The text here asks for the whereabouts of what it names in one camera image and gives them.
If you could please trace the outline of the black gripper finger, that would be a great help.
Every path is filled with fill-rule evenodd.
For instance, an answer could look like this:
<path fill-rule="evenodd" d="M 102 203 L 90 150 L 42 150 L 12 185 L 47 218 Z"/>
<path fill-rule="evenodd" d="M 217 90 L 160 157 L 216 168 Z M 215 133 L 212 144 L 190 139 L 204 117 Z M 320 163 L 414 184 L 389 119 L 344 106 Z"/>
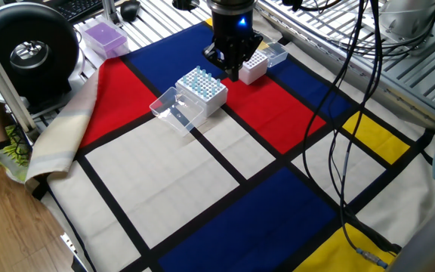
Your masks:
<path fill-rule="evenodd" d="M 223 70 L 232 82 L 237 81 L 237 50 L 233 42 L 216 41 L 203 49 L 205 59 Z"/>
<path fill-rule="evenodd" d="M 256 81 L 264 74 L 264 56 L 262 53 L 255 54 L 262 40 L 263 37 L 256 32 L 237 39 L 236 56 L 239 81 Z"/>

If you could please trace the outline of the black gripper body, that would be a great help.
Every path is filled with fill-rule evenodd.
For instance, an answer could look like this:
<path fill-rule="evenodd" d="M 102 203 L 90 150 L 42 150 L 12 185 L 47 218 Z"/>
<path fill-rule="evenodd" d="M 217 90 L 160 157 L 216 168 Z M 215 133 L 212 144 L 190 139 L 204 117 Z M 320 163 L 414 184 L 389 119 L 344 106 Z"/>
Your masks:
<path fill-rule="evenodd" d="M 233 15 L 212 11 L 214 42 L 233 42 L 236 46 L 239 37 L 249 36 L 254 32 L 252 17 L 252 10 Z"/>

